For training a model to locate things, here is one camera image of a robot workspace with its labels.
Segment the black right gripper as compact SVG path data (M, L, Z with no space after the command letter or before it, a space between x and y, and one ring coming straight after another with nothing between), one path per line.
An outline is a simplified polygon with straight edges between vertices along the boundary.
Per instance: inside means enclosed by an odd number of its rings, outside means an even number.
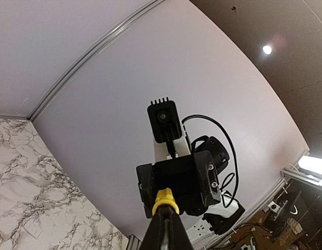
M136 170L147 218L152 218L157 192L165 188L172 190L179 214L200 216L220 203L219 181L209 151L140 165ZM141 249L160 250L164 239L165 249L193 249L180 216L170 206L158 207Z

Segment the yellow handled screwdriver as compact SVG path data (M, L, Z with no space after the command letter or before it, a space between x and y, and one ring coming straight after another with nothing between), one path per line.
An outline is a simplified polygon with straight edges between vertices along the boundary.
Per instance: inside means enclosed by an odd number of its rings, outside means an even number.
M172 190L170 188L165 188L159 190L156 194L155 204L152 208L152 215L154 216L160 206L170 206L174 209L177 215L179 215L179 206L175 202Z

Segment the white battery cover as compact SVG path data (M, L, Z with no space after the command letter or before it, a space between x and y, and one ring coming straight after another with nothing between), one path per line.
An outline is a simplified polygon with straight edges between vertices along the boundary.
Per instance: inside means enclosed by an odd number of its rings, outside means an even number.
M42 228L37 221L27 221L23 225L23 229L36 240L42 233Z

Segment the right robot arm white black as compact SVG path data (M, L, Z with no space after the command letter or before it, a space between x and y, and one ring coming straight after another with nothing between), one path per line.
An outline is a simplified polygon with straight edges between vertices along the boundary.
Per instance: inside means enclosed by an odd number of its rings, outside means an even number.
M231 229L244 213L221 193L210 151L193 153L185 135L154 142L155 163L137 166L138 186L151 219L140 249L193 249L194 244Z

